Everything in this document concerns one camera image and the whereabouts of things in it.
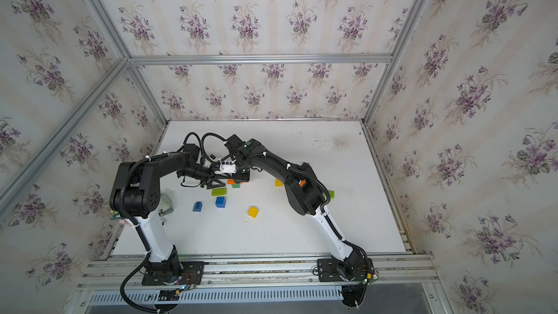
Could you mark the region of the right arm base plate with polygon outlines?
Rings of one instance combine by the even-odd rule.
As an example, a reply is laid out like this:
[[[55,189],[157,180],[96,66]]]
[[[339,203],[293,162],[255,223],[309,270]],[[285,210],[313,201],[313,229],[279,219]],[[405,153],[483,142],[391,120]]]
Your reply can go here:
[[[369,259],[344,262],[333,257],[319,259],[312,274],[318,276],[319,282],[358,281],[367,284],[378,279]]]

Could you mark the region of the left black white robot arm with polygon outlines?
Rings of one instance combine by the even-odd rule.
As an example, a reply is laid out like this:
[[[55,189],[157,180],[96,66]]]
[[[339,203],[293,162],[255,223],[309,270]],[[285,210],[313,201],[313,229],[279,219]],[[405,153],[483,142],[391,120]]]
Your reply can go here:
[[[110,208],[119,213],[136,231],[145,248],[144,259],[121,283],[120,295],[130,307],[144,313],[170,313],[172,306],[156,305],[147,308],[133,301],[126,294],[126,284],[132,277],[145,270],[149,276],[158,276],[159,282],[177,285],[184,273],[176,246],[166,234],[163,222],[156,211],[161,202],[160,180],[169,174],[193,178],[202,188],[225,186],[226,175],[217,174],[206,167],[201,144],[186,140],[172,152],[145,156],[139,161],[126,161],[119,165],[110,197]]]

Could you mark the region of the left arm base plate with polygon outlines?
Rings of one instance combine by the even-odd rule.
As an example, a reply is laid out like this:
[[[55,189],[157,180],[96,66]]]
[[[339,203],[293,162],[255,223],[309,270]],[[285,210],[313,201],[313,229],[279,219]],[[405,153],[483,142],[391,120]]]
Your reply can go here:
[[[147,263],[142,279],[143,286],[197,286],[201,284],[204,262],[180,262],[179,266],[167,263]]]

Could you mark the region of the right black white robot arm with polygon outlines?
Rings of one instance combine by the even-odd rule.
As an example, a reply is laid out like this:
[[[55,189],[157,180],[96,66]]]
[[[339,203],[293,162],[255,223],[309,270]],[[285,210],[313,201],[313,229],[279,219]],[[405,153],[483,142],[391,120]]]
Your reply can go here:
[[[205,139],[209,137],[222,141],[228,155],[215,161],[213,156],[207,154]],[[292,209],[299,215],[311,218],[330,245],[331,257],[317,261],[315,275],[320,282],[343,281],[342,303],[348,308],[358,308],[365,299],[368,286],[378,279],[378,275],[366,251],[350,242],[334,221],[328,210],[331,194],[312,167],[306,162],[291,163],[269,151],[260,141],[243,141],[237,135],[224,138],[208,132],[200,138],[199,144],[202,156],[213,165],[225,164],[230,159],[236,168],[235,174],[262,170],[283,183]]]

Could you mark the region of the lime green lego plate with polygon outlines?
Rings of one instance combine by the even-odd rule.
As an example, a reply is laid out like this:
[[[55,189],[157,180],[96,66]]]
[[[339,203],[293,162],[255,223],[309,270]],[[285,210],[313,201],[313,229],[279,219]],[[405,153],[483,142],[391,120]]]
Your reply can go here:
[[[212,189],[212,196],[214,197],[226,196],[227,192],[228,192],[227,188],[215,188]]]

